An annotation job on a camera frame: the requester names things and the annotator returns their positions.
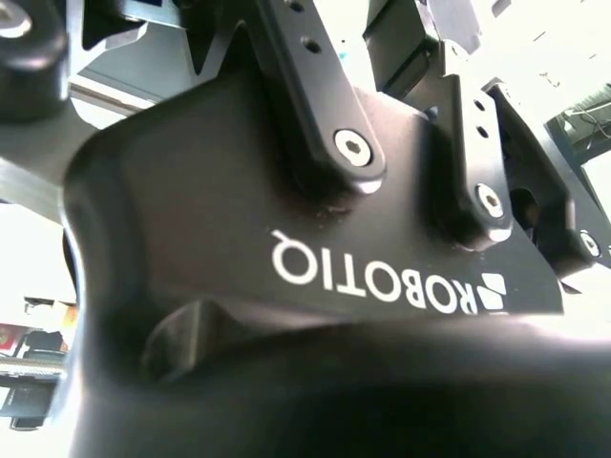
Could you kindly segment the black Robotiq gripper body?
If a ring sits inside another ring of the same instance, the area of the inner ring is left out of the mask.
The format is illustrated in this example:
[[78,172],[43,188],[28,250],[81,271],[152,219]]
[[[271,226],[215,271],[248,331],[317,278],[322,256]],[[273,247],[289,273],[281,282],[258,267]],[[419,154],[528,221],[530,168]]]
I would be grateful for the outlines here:
[[435,215],[435,129],[362,94],[388,173],[296,185],[263,85],[225,75],[92,137],[66,176],[82,307],[69,457],[606,457],[610,326],[521,237]]

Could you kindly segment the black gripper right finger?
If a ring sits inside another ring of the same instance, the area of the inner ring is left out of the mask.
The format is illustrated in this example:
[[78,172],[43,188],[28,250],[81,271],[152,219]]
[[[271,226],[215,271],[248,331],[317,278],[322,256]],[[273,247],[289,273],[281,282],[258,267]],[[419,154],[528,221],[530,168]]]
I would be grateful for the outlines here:
[[483,252],[521,237],[559,281],[602,272],[602,213],[543,125],[505,84],[472,83],[452,41],[427,50],[427,110],[435,129],[435,215],[453,242]]

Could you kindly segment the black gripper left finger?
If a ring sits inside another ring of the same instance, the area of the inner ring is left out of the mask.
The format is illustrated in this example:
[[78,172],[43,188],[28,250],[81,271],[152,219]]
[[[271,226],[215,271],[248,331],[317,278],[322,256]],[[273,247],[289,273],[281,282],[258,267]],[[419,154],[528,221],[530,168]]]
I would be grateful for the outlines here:
[[58,184],[91,135],[71,80],[156,24],[183,31],[190,69],[217,76],[244,36],[276,116],[295,134],[298,179],[326,196],[367,196],[385,155],[310,1],[5,1],[1,5],[1,158]]

